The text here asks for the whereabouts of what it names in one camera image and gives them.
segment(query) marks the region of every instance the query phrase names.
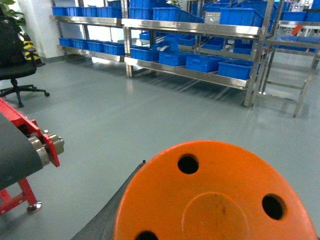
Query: blue plastic bin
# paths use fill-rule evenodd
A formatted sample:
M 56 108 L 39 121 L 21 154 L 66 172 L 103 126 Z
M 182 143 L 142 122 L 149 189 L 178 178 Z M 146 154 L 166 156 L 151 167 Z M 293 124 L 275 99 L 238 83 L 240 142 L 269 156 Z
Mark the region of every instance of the blue plastic bin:
M 184 46 L 193 46 L 196 43 L 196 37 L 193 35 L 185 35 L 178 38 L 178 44 Z
M 236 54 L 251 54 L 252 44 L 238 43 L 234 45 L 233 52 Z
M 182 22 L 181 12 L 182 10 L 176 7 L 155 7 L 153 9 L 153 20 Z
M 221 50 L 224 47 L 225 39 L 223 37 L 212 37 L 204 45 L 204 49 Z
M 154 11 L 148 8 L 129 8 L 130 19 L 152 20 L 154 18 Z
M 214 72 L 218 70 L 219 63 L 226 59 L 221 56 L 187 56 L 185 68 L 204 73 Z
M 206 11 L 207 12 L 220 12 L 220 9 L 221 8 L 227 8 L 229 6 L 229 3 L 219 3 L 219 2 L 216 2 L 216 3 L 212 3 L 210 5 L 208 5 L 206 7 Z
M 87 41 L 88 44 L 88 50 L 103 53 L 104 52 L 104 43 L 101 41 Z
M 95 18 L 97 17 L 97 12 L 98 12 L 98 8 L 95 6 L 90 6 L 90 7 L 83 7 L 82 8 L 82 15 L 84 17 L 91 17 L 91 18 Z
M 115 7 L 111 7 L 111 6 L 98 7 L 97 8 L 97 17 L 121 19 L 122 18 L 121 8 L 115 8 Z
M 320 0 L 313 0 L 311 9 L 320 9 Z
M 253 8 L 221 8 L 220 24 L 261 27 L 263 17 Z
M 159 63 L 169 66 L 185 66 L 187 56 L 191 56 L 193 53 L 187 52 L 163 52 L 159 53 Z
M 219 62 L 218 75 L 247 80 L 250 78 L 254 63 L 247 60 L 229 60 Z
M 282 20 L 303 22 L 306 16 L 306 11 L 285 11 L 283 12 Z
M 53 6 L 52 13 L 55 16 L 66 16 L 67 15 L 67 8 L 63 6 Z
M 260 16 L 265 17 L 266 10 L 267 10 L 267 4 L 268 4 L 267 1 L 257 1 L 257 0 L 247 1 L 247 0 L 245 0 L 245 1 L 241 2 L 241 7 L 248 8 L 248 9 L 255 9 L 256 12 L 258 14 L 260 14 Z M 270 18 L 272 20 L 274 20 L 276 18 L 277 9 L 278 9 L 277 5 L 273 4 L 271 16 L 270 16 Z
M 88 50 L 88 42 L 87 40 L 82 39 L 72 39 L 72 45 L 76 49 L 85 49 Z
M 112 7 L 115 9 L 121 9 L 121 0 L 119 1 L 108 1 L 108 7 Z
M 60 37 L 59 42 L 61 46 L 65 47 L 73 47 L 73 42 L 71 38 Z
M 125 45 L 123 43 L 108 41 L 103 44 L 103 51 L 106 54 L 124 56 L 125 55 Z
M 182 34 L 168 34 L 164 36 L 165 41 L 178 42 L 178 39 L 182 38 Z
M 153 9 L 166 6 L 166 0 L 130 0 L 130 8 Z
M 144 31 L 144 32 L 140 33 L 139 36 L 140 36 L 139 37 L 140 40 L 150 40 L 150 32 L 149 31 Z M 158 38 L 158 37 L 164 36 L 164 33 L 157 31 L 155 33 L 155 36 Z
M 320 22 L 320 11 L 319 12 L 312 12 L 308 11 L 305 17 L 306 22 Z
M 131 58 L 143 61 L 158 61 L 159 51 L 148 47 L 134 46 L 131 48 Z
M 82 17 L 83 16 L 82 7 L 80 6 L 66 7 L 66 14 L 67 16 Z

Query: red machine frame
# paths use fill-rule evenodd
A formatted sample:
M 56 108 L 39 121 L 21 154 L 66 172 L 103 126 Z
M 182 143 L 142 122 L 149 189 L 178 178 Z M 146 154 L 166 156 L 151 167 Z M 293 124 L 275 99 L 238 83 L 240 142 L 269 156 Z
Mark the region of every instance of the red machine frame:
M 24 126 L 29 134 L 35 135 L 42 143 L 45 143 L 52 155 L 52 158 L 50 158 L 52 164 L 56 167 L 60 166 L 57 151 L 53 141 L 47 134 L 42 134 L 36 120 L 29 120 L 26 116 L 18 112 L 15 108 L 13 108 L 10 104 L 8 104 L 1 98 L 0 113 L 3 114 L 16 127 Z M 31 186 L 29 185 L 28 180 L 26 178 L 21 179 L 20 181 L 18 181 L 18 184 L 22 192 L 13 197 L 10 196 L 9 192 L 6 189 L 0 190 L 0 199 L 2 200 L 2 203 L 0 204 L 0 217 L 13 208 L 17 207 L 18 205 L 24 203 L 25 201 L 27 201 L 30 206 L 27 209 L 28 213 L 36 212 L 32 211 L 32 206 L 35 206 L 38 201 L 31 189 Z

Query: black rubber surface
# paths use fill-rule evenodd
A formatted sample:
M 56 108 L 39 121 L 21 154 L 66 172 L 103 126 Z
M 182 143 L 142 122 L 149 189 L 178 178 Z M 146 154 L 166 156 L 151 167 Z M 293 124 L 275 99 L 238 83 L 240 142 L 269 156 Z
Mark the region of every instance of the black rubber surface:
M 139 164 L 102 210 L 71 240 L 112 240 L 118 206 L 131 179 L 141 168 Z
M 42 168 L 28 138 L 0 113 L 0 190 Z

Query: metal shelving unit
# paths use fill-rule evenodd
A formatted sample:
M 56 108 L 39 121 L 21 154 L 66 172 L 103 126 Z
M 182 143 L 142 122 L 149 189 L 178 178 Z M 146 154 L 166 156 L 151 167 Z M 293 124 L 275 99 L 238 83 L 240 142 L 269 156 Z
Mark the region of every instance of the metal shelving unit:
M 123 5 L 128 5 L 128 0 L 122 0 Z M 133 66 L 142 67 L 152 71 L 174 74 L 177 76 L 197 79 L 204 82 L 214 83 L 218 85 L 228 86 L 240 90 L 246 90 L 245 100 L 243 105 L 251 107 L 253 105 L 254 92 L 258 91 L 260 83 L 257 82 L 258 67 L 264 49 L 264 41 L 266 38 L 267 29 L 270 23 L 270 15 L 274 1 L 269 0 L 266 8 L 266 14 L 262 24 L 262 28 L 255 26 L 238 26 L 238 25 L 220 25 L 206 23 L 190 23 L 190 22 L 175 22 L 175 21 L 156 21 L 156 20 L 140 20 L 140 19 L 122 19 L 123 27 L 126 31 L 131 30 L 146 30 L 160 31 L 167 33 L 181 33 L 197 36 L 215 36 L 225 37 L 229 39 L 253 40 L 256 44 L 256 51 L 252 51 L 251 55 L 233 53 L 228 51 L 213 51 L 204 48 L 197 48 L 195 52 L 203 54 L 214 54 L 220 56 L 231 57 L 235 59 L 252 60 L 254 62 L 252 74 L 248 80 L 236 79 L 217 75 L 216 72 L 204 73 L 185 69 L 183 66 L 173 67 L 157 62 L 141 61 L 130 58 L 130 48 L 132 46 L 130 37 L 126 39 L 126 58 L 124 59 L 127 65 L 127 75 L 133 77 L 135 72 Z M 204 0 L 198 0 L 198 6 L 203 6 Z
M 280 2 L 279 11 L 282 10 L 283 1 Z M 307 29 L 308 34 L 315 32 L 315 30 L 320 30 L 320 22 L 304 22 L 304 21 L 279 21 L 279 28 L 289 28 L 294 29 L 296 26 L 301 25 L 302 29 Z M 266 54 L 263 56 L 261 68 L 263 69 L 259 75 L 260 87 L 259 91 L 254 93 L 253 102 L 256 99 L 256 96 L 266 97 L 271 99 L 276 99 L 285 103 L 295 104 L 296 108 L 293 113 L 293 117 L 295 118 L 299 113 L 299 110 L 302 106 L 303 100 L 307 94 L 308 87 L 310 86 L 310 82 L 313 78 L 315 69 L 318 66 L 319 58 L 320 58 L 320 44 L 310 43 L 310 42 L 302 42 L 302 41 L 288 41 L 281 40 L 277 35 L 274 35 L 266 40 Z M 281 49 L 277 48 L 277 46 L 285 46 L 285 47 L 301 47 L 306 48 L 307 51 L 298 51 L 291 49 Z M 309 49 L 316 49 L 315 52 L 309 51 Z M 295 54 L 295 55 L 303 55 L 313 57 L 311 67 L 308 71 L 307 77 L 304 79 L 303 84 L 296 85 L 290 84 L 286 82 L 273 81 L 269 79 L 270 70 L 272 68 L 272 63 L 275 57 L 275 53 L 285 53 L 285 54 Z M 278 86 L 283 87 L 283 91 L 277 91 L 276 94 L 267 93 L 267 86 Z M 289 93 L 289 89 L 299 90 L 299 95 L 294 96 L 292 93 Z
M 104 0 L 104 5 L 107 6 L 108 2 L 112 2 L 116 0 Z M 51 0 L 52 6 L 56 6 L 55 0 Z M 76 0 L 76 5 L 79 7 L 84 6 L 83 0 Z M 60 33 L 60 37 L 63 37 L 62 29 L 60 23 L 68 23 L 68 24 L 79 24 L 82 25 L 83 28 L 83 36 L 85 39 L 89 39 L 89 31 L 88 26 L 100 26 L 100 27 L 111 27 L 111 28 L 123 28 L 122 25 L 122 19 L 121 18 L 113 18 L 113 17 L 85 17 L 85 16 L 56 16 L 51 15 L 50 19 L 52 21 L 57 22 L 58 29 Z M 89 51 L 89 50 L 83 50 L 78 49 L 74 47 L 66 47 L 66 46 L 57 46 L 58 49 L 64 51 L 65 59 L 68 60 L 68 54 L 72 53 L 76 55 L 82 55 L 85 57 L 95 57 L 100 58 L 104 60 L 114 61 L 123 63 L 125 56 L 119 56 L 119 55 L 111 55 L 106 54 L 103 52 L 96 52 L 96 51 Z

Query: office chair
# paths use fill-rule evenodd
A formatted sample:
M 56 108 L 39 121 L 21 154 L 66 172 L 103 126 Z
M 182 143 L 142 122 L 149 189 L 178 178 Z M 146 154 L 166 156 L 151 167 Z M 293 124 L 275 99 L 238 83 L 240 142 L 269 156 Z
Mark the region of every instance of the office chair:
M 37 71 L 33 53 L 34 48 L 28 48 L 32 61 L 26 60 L 23 42 L 19 38 L 20 28 L 12 17 L 0 16 L 0 81 L 11 80 L 13 87 L 0 89 L 0 97 L 16 93 L 19 108 L 24 107 L 20 92 L 43 92 L 46 97 L 50 94 L 34 85 L 18 86 L 18 78 L 23 78 Z

